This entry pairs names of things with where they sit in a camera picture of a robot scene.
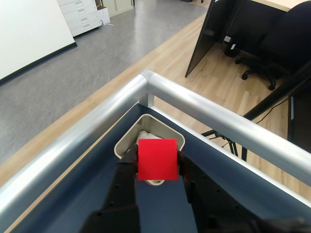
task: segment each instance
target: power outlet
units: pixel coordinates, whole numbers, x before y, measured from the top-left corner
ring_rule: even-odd
[[[229,36],[226,36],[226,37],[224,38],[224,41],[225,41],[225,42],[228,42],[228,43],[229,43],[230,40],[231,40],[231,37],[229,37]]]

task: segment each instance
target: beige plastic bin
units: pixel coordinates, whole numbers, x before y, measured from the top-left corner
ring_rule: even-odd
[[[136,142],[137,137],[141,131],[152,133],[153,135],[160,138],[176,139],[178,150],[181,150],[185,144],[185,138],[182,134],[154,118],[152,115],[144,114],[115,145],[115,154],[117,157],[122,158],[125,155],[125,153],[130,149],[131,145]],[[164,181],[146,182],[151,185],[160,185]]]

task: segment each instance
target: chair base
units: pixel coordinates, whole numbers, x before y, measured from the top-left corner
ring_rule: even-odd
[[[288,71],[286,71],[280,65],[274,63],[267,63],[265,64],[262,60],[257,58],[246,58],[242,57],[235,61],[235,64],[245,64],[251,67],[250,70],[247,70],[242,75],[242,79],[246,80],[249,74],[257,73],[261,76],[265,77],[269,82],[270,86],[268,86],[269,90],[274,90],[276,88],[276,79],[279,79],[283,75],[288,75]]]

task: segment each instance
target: white filing cabinet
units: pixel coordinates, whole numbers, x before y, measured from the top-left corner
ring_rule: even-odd
[[[101,26],[95,0],[57,0],[72,36]]]
[[[134,9],[133,0],[102,0],[102,2],[108,8],[110,17]]]

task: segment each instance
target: gray carpet floor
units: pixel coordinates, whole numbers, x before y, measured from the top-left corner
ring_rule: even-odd
[[[75,37],[77,48],[0,87],[0,164],[74,106],[187,26],[207,8],[135,0],[111,24]]]

